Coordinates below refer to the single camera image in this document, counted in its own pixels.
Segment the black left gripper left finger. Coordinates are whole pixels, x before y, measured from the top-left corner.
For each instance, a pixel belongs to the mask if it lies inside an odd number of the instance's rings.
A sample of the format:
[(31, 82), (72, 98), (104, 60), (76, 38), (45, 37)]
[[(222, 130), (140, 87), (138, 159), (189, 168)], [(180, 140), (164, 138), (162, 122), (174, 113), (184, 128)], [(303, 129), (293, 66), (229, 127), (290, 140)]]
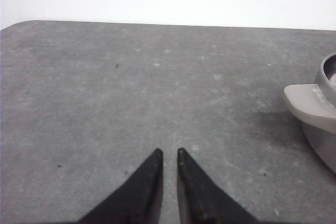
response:
[(163, 152), (157, 148), (78, 223), (159, 223), (162, 201)]

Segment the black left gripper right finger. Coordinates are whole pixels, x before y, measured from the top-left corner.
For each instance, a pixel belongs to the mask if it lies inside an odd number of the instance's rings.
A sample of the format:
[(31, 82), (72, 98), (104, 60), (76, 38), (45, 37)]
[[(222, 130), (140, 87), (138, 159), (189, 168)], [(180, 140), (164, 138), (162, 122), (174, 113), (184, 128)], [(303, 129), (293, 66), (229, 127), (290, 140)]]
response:
[(258, 222), (221, 190), (184, 148), (177, 151), (177, 198), (180, 223)]

